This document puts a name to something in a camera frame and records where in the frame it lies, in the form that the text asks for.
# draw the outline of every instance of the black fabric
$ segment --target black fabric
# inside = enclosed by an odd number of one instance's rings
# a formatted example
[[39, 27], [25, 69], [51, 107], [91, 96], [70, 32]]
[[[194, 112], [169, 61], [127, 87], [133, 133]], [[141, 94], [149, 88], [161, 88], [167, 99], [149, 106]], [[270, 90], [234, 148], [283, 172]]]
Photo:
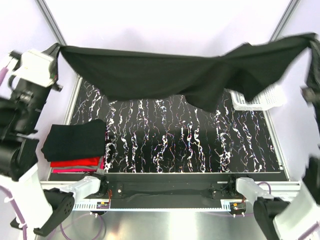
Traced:
[[75, 46], [62, 46], [61, 53], [70, 66], [99, 88], [109, 101], [185, 95], [195, 107], [214, 112], [224, 88], [241, 92], [251, 101], [278, 81], [315, 37], [315, 33], [308, 33], [264, 45], [243, 44], [217, 57]]
[[0, 97], [0, 128], [7, 127], [16, 114], [16, 104]]
[[48, 162], [104, 156], [106, 123], [100, 119], [83, 125], [52, 125], [41, 151]]
[[311, 42], [311, 63], [306, 85], [317, 94], [317, 101], [313, 103], [315, 119], [320, 133], [320, 42]]

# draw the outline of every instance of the black cable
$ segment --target black cable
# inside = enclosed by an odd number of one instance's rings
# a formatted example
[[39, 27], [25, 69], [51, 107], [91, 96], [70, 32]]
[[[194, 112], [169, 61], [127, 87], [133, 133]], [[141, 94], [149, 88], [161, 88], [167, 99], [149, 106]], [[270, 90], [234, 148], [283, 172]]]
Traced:
[[209, 191], [210, 192], [214, 192], [214, 191], [223, 191], [223, 190], [225, 190], [226, 188], [228, 187], [228, 185], [226, 185], [224, 188], [221, 188], [221, 189], [217, 189], [217, 188], [214, 188], [214, 187], [209, 187]]

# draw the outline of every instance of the white vein pattern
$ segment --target white vein pattern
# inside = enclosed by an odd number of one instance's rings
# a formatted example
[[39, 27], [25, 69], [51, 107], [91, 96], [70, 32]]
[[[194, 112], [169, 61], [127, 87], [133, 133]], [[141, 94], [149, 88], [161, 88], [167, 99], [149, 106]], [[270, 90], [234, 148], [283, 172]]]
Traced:
[[205, 112], [183, 96], [108, 102], [83, 81], [71, 124], [106, 122], [107, 173], [279, 172], [262, 112], [235, 111], [224, 92]]

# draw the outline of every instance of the stack of folded clothes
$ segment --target stack of folded clothes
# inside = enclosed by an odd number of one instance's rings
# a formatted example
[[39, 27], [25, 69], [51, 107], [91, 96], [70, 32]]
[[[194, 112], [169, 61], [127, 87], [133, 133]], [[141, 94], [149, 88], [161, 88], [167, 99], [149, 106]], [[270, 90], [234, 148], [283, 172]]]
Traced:
[[43, 145], [54, 173], [91, 172], [104, 166], [106, 123], [100, 119], [82, 125], [52, 125]]

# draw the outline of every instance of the metal floor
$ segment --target metal floor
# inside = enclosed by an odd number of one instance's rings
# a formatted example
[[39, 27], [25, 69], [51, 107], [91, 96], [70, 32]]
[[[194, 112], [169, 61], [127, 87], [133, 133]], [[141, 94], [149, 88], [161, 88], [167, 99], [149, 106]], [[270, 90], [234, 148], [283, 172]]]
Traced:
[[[98, 240], [265, 240], [253, 216], [221, 217], [203, 212], [107, 212]], [[100, 220], [84, 211], [74, 211], [64, 221], [72, 240], [91, 240], [100, 229]], [[58, 228], [38, 240], [64, 240]]]

